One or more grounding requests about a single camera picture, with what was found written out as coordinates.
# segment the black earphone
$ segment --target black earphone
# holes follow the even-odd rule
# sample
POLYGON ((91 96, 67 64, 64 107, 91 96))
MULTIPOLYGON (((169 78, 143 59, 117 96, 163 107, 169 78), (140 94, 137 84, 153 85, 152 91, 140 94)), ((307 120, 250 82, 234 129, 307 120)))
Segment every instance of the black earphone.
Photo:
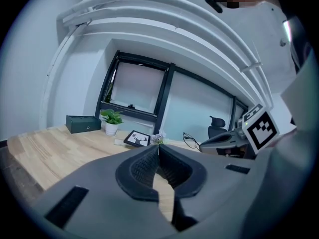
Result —
POLYGON ((206 3, 208 3, 211 7, 213 7, 213 9, 215 11, 217 11, 218 13, 223 13, 223 9, 222 7, 220 7, 218 4, 217 4, 217 1, 216 0, 205 0, 206 3))

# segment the dark green box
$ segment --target dark green box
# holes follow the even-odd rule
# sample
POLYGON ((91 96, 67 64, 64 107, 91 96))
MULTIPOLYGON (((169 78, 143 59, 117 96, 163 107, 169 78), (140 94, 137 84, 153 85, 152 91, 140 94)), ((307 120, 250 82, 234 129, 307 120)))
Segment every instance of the dark green box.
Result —
POLYGON ((101 129, 101 121, 94 116, 66 116, 66 127, 70 133, 82 133, 101 129))

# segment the ceiling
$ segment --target ceiling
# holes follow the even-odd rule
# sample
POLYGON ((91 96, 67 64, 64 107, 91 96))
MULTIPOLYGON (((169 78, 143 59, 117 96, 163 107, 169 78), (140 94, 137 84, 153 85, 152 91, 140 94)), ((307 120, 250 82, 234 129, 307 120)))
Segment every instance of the ceiling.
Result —
POLYGON ((241 36, 263 63, 272 93, 281 93, 295 78, 295 67, 283 28, 286 17, 280 8, 263 3, 252 8, 224 8, 224 12, 218 14, 204 0, 188 1, 217 15, 241 36), (280 46, 281 39, 287 43, 284 47, 280 46))

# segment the black chair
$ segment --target black chair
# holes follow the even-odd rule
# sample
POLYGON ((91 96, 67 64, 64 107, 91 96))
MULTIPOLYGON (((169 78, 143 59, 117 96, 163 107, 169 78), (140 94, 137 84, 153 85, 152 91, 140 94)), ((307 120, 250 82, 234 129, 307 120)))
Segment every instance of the black chair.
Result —
POLYGON ((211 126, 208 127, 208 138, 212 138, 221 133, 227 132, 228 130, 222 128, 226 126, 226 123, 223 119, 211 117, 211 126))

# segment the white flower pot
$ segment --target white flower pot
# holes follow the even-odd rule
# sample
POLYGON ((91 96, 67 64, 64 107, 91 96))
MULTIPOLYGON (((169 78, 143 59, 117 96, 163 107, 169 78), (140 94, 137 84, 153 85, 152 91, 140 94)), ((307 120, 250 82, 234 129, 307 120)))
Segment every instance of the white flower pot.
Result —
POLYGON ((105 133, 106 135, 115 135, 119 125, 113 125, 105 122, 105 133))

